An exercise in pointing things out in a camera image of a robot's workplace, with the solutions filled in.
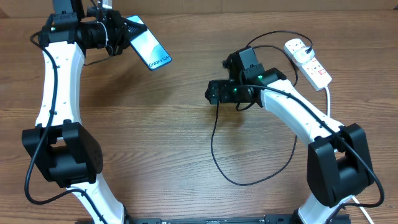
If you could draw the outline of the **Galaxy smartphone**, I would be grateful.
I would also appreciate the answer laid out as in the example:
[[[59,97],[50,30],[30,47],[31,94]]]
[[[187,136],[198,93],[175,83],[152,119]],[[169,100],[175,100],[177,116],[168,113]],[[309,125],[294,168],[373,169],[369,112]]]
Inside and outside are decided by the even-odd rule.
[[[156,70],[172,61],[169,53],[149,29],[133,38],[130,45],[149,70]]]

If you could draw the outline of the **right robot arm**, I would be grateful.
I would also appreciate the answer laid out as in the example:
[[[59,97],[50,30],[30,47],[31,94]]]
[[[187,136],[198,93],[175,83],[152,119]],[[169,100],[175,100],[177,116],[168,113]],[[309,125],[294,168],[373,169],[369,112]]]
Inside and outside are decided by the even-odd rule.
[[[265,108],[280,118],[307,147],[307,183],[311,195],[289,223],[344,223],[338,216],[345,207],[374,208],[385,197],[373,171],[366,133],[358,124],[345,126],[306,100],[277,68],[265,70],[254,48],[247,46],[222,62],[227,80],[211,80],[205,92],[212,105],[247,103]],[[350,200],[376,184],[376,203]]]

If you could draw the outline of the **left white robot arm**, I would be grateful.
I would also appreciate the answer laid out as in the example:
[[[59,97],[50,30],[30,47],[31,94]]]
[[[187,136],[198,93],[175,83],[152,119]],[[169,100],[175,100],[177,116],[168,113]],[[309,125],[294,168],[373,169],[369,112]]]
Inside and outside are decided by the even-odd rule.
[[[35,126],[22,132],[29,170],[38,169],[64,195],[75,195],[93,223],[132,223],[103,177],[98,141],[82,125],[80,77],[88,49],[119,55],[147,26],[124,18],[109,1],[96,1],[89,9],[81,1],[54,1],[53,8],[30,38],[43,53],[45,78]]]

